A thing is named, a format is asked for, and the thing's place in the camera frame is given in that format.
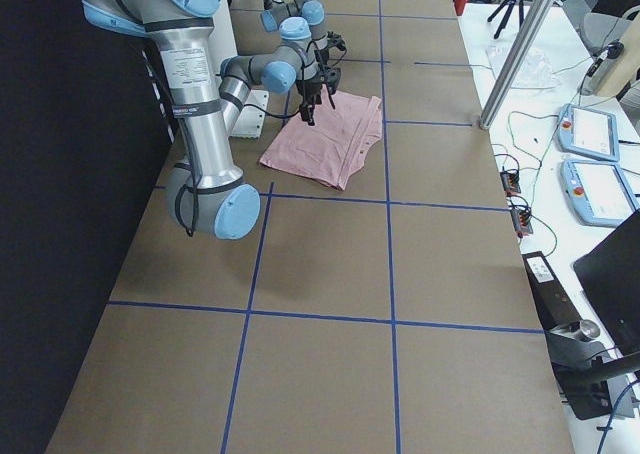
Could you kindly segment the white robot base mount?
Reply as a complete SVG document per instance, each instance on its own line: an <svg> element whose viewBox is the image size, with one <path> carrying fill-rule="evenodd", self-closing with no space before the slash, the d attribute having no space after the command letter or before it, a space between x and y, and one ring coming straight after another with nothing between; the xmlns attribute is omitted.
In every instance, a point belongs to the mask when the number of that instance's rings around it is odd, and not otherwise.
<svg viewBox="0 0 640 454"><path fill-rule="evenodd" d="M266 90L252 90L234 125L234 138L257 139L261 136L266 118L269 93Z"/></svg>

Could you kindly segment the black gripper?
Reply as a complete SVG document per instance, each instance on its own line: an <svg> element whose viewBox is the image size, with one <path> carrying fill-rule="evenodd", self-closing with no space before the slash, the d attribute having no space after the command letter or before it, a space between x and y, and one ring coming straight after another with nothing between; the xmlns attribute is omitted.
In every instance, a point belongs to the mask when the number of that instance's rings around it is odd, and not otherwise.
<svg viewBox="0 0 640 454"><path fill-rule="evenodd" d="M333 50L338 50L340 56L333 61L330 55ZM328 31L326 35L326 45L324 47L324 64L328 67L336 67L346 55L346 42L339 33Z"/></svg>
<svg viewBox="0 0 640 454"><path fill-rule="evenodd" d="M333 96L337 92L339 83L340 68L326 65L321 65L313 76L304 74L296 80L297 91L303 98L299 105L299 114L307 125L315 125L316 99L320 98L321 92L326 90L329 96Z"/></svg>

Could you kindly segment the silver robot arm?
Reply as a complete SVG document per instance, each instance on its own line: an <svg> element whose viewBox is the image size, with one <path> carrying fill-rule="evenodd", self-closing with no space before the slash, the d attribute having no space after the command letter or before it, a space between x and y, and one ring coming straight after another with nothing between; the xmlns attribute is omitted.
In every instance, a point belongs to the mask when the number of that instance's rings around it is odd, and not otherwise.
<svg viewBox="0 0 640 454"><path fill-rule="evenodd" d="M320 0L263 0L263 7L260 18L266 32L277 31L289 18L305 19L311 38L316 43L315 49L325 65L329 64L332 49L341 52L332 67L336 67L347 53L347 46L342 36L327 29L325 10Z"/></svg>
<svg viewBox="0 0 640 454"><path fill-rule="evenodd" d="M229 137L256 86L274 94L297 89L298 115L314 122L321 95L333 95L341 72L329 53L347 47L325 26L320 0L263 0L261 22L280 36L267 54L234 56L220 63L211 53L214 16L226 0L82 0L87 21L112 32L153 41L186 147L167 185L167 209L188 235L219 239L246 236L260 213L260 195L244 180Z"/></svg>

